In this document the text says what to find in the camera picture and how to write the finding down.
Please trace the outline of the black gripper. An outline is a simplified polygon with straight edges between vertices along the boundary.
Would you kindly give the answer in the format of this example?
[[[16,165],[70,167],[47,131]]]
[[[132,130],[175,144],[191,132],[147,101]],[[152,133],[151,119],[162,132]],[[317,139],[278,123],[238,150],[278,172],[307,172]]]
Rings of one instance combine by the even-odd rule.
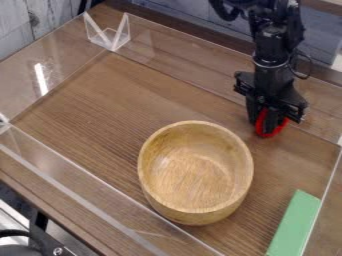
[[[278,134],[289,119],[299,123],[309,103],[294,87],[297,65],[285,64],[277,67],[255,66],[253,72],[237,71],[234,74],[234,91],[246,97],[249,121],[255,124],[263,108],[266,134]]]

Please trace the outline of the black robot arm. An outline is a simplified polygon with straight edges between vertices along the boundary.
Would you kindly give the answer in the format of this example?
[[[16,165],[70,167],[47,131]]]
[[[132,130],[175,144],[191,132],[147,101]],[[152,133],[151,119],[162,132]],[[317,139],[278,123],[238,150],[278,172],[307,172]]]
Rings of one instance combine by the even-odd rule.
[[[294,82],[298,45],[305,39],[301,0],[208,0],[216,15],[227,22],[249,21],[255,43],[254,70],[235,73],[234,91],[246,97],[249,121],[258,136],[277,135],[290,121],[301,122],[309,103]]]

